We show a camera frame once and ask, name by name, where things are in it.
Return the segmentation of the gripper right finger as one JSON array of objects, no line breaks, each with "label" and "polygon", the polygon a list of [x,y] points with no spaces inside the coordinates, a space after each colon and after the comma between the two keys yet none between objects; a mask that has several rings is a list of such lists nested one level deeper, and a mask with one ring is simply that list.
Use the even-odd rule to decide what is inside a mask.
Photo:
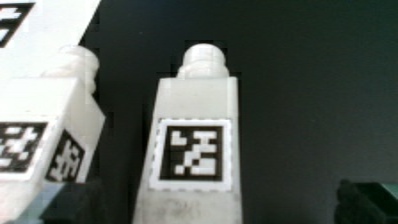
[{"label": "gripper right finger", "polygon": [[398,183],[339,182],[335,224],[398,224]]}]

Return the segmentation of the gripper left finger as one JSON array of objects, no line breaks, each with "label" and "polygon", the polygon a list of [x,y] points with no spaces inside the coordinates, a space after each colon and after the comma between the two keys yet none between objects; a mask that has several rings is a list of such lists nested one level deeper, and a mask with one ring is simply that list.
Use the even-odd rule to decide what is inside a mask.
[{"label": "gripper left finger", "polygon": [[108,224],[106,201],[97,181],[65,184],[38,218],[44,224]]}]

